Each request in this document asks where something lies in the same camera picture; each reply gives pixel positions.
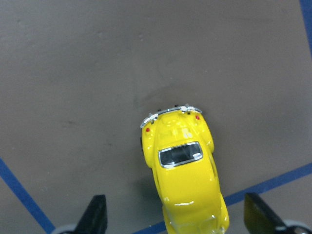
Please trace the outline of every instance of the yellow toy car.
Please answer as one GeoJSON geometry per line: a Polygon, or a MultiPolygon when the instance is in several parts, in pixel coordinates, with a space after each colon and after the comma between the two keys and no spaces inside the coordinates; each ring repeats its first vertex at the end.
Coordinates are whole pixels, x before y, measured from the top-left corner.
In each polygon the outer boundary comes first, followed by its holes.
{"type": "Polygon", "coordinates": [[[214,142],[201,113],[193,106],[175,106],[150,114],[141,124],[144,157],[168,234],[223,234],[229,226],[214,142]]]}

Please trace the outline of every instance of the windshield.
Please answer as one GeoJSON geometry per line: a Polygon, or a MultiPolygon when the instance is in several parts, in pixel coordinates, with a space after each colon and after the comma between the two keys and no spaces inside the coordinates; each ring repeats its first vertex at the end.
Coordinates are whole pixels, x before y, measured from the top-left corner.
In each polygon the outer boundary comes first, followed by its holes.
{"type": "Polygon", "coordinates": [[[171,168],[201,159],[202,152],[198,142],[176,146],[159,151],[162,167],[171,168]]]}

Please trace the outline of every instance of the gray floor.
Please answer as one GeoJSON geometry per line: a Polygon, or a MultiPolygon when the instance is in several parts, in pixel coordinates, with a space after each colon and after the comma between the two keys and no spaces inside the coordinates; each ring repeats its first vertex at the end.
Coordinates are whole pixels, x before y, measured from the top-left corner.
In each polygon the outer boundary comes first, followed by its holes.
{"type": "MultiPolygon", "coordinates": [[[[298,1],[1,1],[0,156],[58,227],[106,194],[107,234],[163,220],[140,149],[149,112],[204,111],[224,196],[312,160],[298,1]]],[[[0,180],[0,233],[42,234],[0,180]]],[[[310,227],[312,177],[262,197],[310,227]]],[[[247,233],[242,202],[228,234],[247,233]]]]}

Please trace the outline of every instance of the blue line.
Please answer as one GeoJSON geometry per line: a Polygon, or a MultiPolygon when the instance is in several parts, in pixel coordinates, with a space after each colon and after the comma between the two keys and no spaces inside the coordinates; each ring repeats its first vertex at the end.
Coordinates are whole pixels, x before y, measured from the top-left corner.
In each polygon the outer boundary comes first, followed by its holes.
{"type": "Polygon", "coordinates": [[[300,0],[300,3],[312,56],[312,0],[300,0]]]}
{"type": "Polygon", "coordinates": [[[0,176],[4,182],[9,186],[12,192],[18,197],[24,207],[35,218],[40,226],[47,234],[50,234],[54,229],[54,225],[43,213],[36,202],[31,198],[27,191],[23,188],[21,183],[16,179],[14,174],[10,171],[4,161],[0,158],[0,176]]]}
{"type": "MultiPolygon", "coordinates": [[[[240,201],[244,200],[245,193],[257,193],[262,194],[264,192],[267,192],[271,189],[274,189],[276,187],[282,186],[284,184],[287,184],[289,182],[292,182],[294,180],[300,179],[304,176],[307,176],[309,174],[312,174],[312,163],[309,163],[305,166],[299,167],[297,169],[294,169],[290,172],[286,172],[282,175],[279,175],[277,177],[274,177],[272,179],[266,180],[262,183],[259,183],[257,185],[251,186],[247,189],[244,189],[242,191],[239,191],[235,194],[229,195],[224,198],[225,203],[227,206],[231,206],[233,204],[236,204],[240,201]]],[[[133,234],[157,234],[160,232],[163,232],[166,230],[164,221],[155,224],[151,227],[142,229],[136,233],[133,234]]]]}

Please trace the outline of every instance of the toy car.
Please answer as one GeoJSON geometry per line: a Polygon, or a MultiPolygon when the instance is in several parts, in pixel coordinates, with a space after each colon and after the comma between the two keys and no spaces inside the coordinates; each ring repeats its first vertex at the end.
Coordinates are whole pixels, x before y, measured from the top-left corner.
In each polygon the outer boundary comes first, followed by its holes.
{"type": "Polygon", "coordinates": [[[202,111],[183,105],[141,124],[145,161],[153,171],[168,234],[222,234],[229,226],[214,142],[202,111]]]}

